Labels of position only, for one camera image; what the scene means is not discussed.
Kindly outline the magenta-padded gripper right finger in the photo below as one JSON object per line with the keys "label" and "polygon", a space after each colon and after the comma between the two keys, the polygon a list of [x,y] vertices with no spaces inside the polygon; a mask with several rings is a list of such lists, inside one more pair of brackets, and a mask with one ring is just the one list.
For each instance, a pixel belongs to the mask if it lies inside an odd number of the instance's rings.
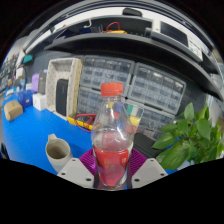
{"label": "magenta-padded gripper right finger", "polygon": [[155,158],[147,159],[139,151],[132,149],[128,167],[128,189],[141,188],[165,176],[166,171]]}

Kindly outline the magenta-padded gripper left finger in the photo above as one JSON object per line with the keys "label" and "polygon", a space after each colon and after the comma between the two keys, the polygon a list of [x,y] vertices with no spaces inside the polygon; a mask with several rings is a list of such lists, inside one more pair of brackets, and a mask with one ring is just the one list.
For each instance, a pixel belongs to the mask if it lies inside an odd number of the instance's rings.
{"label": "magenta-padded gripper left finger", "polygon": [[71,158],[58,173],[58,176],[84,188],[93,188],[97,175],[97,163],[93,150],[85,152],[80,158]]}

